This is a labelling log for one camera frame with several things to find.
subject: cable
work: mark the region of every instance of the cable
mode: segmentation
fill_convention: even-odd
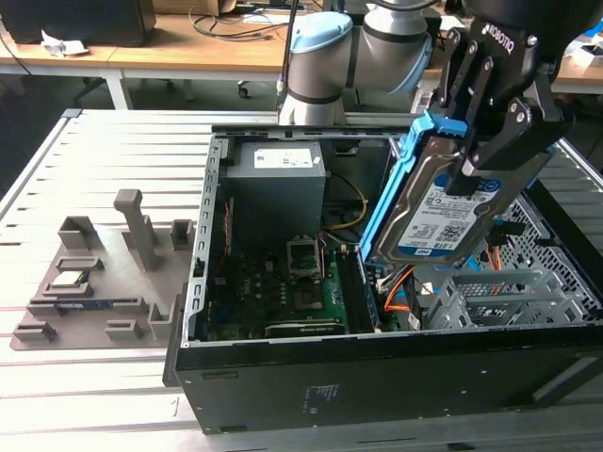
[[[502,260],[500,259],[500,247],[494,248],[494,255],[497,258],[498,270],[502,270]]]
[[[394,299],[394,296],[396,295],[396,291],[398,290],[398,288],[402,285],[402,283],[404,283],[404,280],[406,280],[406,278],[408,278],[410,276],[410,274],[413,273],[413,271],[415,271],[415,267],[411,266],[408,270],[406,270],[406,272],[402,275],[402,277],[398,280],[398,282],[396,282],[396,285],[394,285],[392,290],[390,290],[389,295],[387,296],[387,300],[385,301],[385,306],[384,306],[384,309],[387,313],[390,311],[405,311],[407,313],[411,312],[411,309],[408,306],[405,306],[405,305],[390,306],[390,304],[391,304],[392,300]]]
[[[415,281],[417,283],[419,283],[421,285],[421,287],[423,287],[427,292],[429,292],[430,294],[432,294],[435,297],[435,293],[433,293],[433,291],[427,285],[425,285],[423,282],[421,282],[416,276],[415,276]]]
[[[329,232],[329,231],[326,231],[326,230],[324,230],[324,229],[322,230],[322,232],[324,232],[324,234],[325,234],[325,235],[329,236],[329,237],[330,237],[332,240],[334,240],[335,242],[339,242],[339,243],[341,243],[342,245],[352,245],[353,247],[355,247],[355,246],[357,246],[357,245],[358,245],[357,243],[350,242],[350,241],[348,241],[348,240],[344,240],[343,238],[338,237],[338,236],[337,236],[337,235],[335,235],[334,233]]]
[[[298,12],[299,0],[292,0],[291,12],[289,13],[289,27],[286,31],[285,52],[283,53],[283,65],[281,75],[276,82],[276,111],[280,112],[281,106],[285,101],[285,96],[289,88],[289,61],[291,59],[291,42],[293,40],[293,26],[295,16]]]
[[[193,19],[192,13],[193,13],[193,10],[196,8],[198,8],[198,7],[193,7],[188,10],[188,20],[192,24],[193,28],[198,33],[201,33],[202,35],[207,36],[209,38],[215,38],[217,40],[228,40],[231,42],[250,42],[250,41],[256,41],[256,40],[271,40],[272,36],[264,35],[262,33],[262,31],[275,30],[276,28],[286,25],[286,24],[272,24],[272,22],[270,22],[270,20],[269,20],[271,25],[262,26],[260,28],[255,28],[254,30],[246,30],[246,31],[238,32],[238,33],[214,33],[212,30],[218,24],[218,20],[216,19],[216,17],[211,16],[211,15],[202,15],[202,16],[198,17],[197,19]],[[199,22],[203,21],[204,19],[208,19],[210,17],[211,17],[213,23],[209,27],[209,29],[203,29],[203,28],[201,28],[200,25],[198,25]]]
[[[229,226],[230,226],[230,207],[228,206],[228,202],[224,203],[224,254],[220,258],[220,263],[218,264],[218,268],[216,269],[216,274],[220,274],[220,270],[222,269],[222,265],[224,264],[224,259],[228,255],[228,248],[230,247],[230,234],[229,234]]]
[[[358,196],[362,200],[362,211],[360,212],[360,215],[358,216],[358,218],[353,221],[349,221],[347,223],[341,223],[341,224],[334,224],[331,226],[325,226],[323,229],[326,229],[328,231],[332,231],[335,229],[346,229],[346,228],[349,228],[350,226],[353,226],[354,224],[359,223],[360,221],[362,221],[364,219],[365,215],[367,214],[367,210],[368,210],[367,209],[368,200],[365,198],[365,194],[362,192],[362,190],[360,188],[358,188],[358,186],[356,184],[354,184],[346,176],[339,174],[337,172],[332,172],[332,175],[337,176],[337,177],[341,178],[342,180],[344,180],[349,186],[351,186],[356,191],[356,193],[358,193]]]
[[[417,5],[409,5],[407,7],[403,7],[401,5],[394,5],[392,3],[385,2],[384,0],[372,0],[371,3],[374,3],[378,7],[391,9],[392,11],[396,11],[396,12],[410,12],[410,11],[418,11],[423,8],[428,8],[437,2],[438,2],[438,0],[429,0],[427,2],[419,3]]]
[[[31,71],[27,69],[27,67],[23,64],[23,62],[15,54],[12,53],[12,50],[10,50],[10,47],[8,47],[8,44],[4,40],[2,33],[0,33],[0,41],[2,42],[2,45],[4,46],[4,48],[7,49],[7,52],[10,53],[10,56],[17,62],[17,64],[19,66],[21,66],[21,68],[25,71],[25,73],[27,73],[27,75],[33,76],[33,73],[31,73]],[[42,83],[43,82],[40,82],[38,90],[40,90],[40,88],[42,88],[46,92],[46,94],[48,94],[50,96],[50,98],[53,100],[53,102],[55,104],[57,104],[57,106],[59,106],[60,108],[64,108],[63,103],[59,102],[58,99],[55,97],[55,95],[52,92],[50,92],[45,86],[43,86]]]
[[[324,280],[324,275],[326,273],[324,267],[324,249],[327,248],[327,242],[324,241],[321,235],[318,236],[318,240],[322,243],[322,248],[320,248],[320,260],[322,262],[322,279]]]
[[[0,41],[2,41],[2,45],[4,45],[4,48],[7,49],[7,51],[10,53],[10,56],[14,58],[14,60],[17,62],[17,64],[22,67],[22,69],[27,73],[27,75],[33,75],[33,73],[31,73],[25,67],[25,65],[21,62],[21,60],[18,57],[16,57],[15,54],[12,53],[12,50],[10,50],[10,47],[8,47],[8,44],[4,40],[4,37],[2,36],[2,33],[0,33]]]

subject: motherboard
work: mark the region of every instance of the motherboard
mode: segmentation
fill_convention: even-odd
[[[213,279],[208,339],[349,332],[336,253],[322,251],[319,274],[313,278],[292,276],[285,250],[228,259]],[[302,267],[308,270],[310,266],[305,261]]]

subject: white paper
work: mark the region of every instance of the white paper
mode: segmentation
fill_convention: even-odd
[[[81,40],[58,40],[41,31],[41,45],[50,55],[64,58],[66,55],[86,54],[90,50],[84,47]]]
[[[455,16],[442,16],[442,24],[440,25],[440,30],[449,31],[451,28],[455,26],[466,28],[461,21]]]

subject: yellow cable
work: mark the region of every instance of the yellow cable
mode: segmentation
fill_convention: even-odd
[[[344,181],[346,181],[354,190],[356,190],[356,193],[358,193],[358,196],[360,196],[360,199],[362,200],[362,212],[360,212],[360,215],[358,216],[357,219],[350,221],[348,223],[342,223],[342,224],[333,224],[331,226],[325,226],[322,229],[325,229],[327,231],[333,231],[333,230],[337,230],[337,229],[346,229],[349,228],[350,226],[353,226],[354,224],[359,223],[360,221],[362,221],[365,217],[365,215],[367,214],[367,204],[368,204],[368,200],[365,198],[365,194],[362,192],[362,190],[360,188],[358,188],[358,186],[356,184],[354,184],[350,179],[348,179],[347,177],[345,177],[342,174],[339,174],[338,172],[332,172],[332,174],[336,175],[337,177],[340,177],[341,179],[343,179]]]

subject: robotic arm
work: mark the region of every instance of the robotic arm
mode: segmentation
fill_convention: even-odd
[[[363,26],[338,12],[311,14],[296,24],[281,125],[344,123],[344,88],[416,87],[432,54],[422,9],[434,2],[379,1],[385,7],[370,11]]]
[[[437,105],[400,141],[400,159],[361,241],[372,262],[460,265],[536,177],[573,116],[554,101],[567,44],[601,0],[465,0]]]

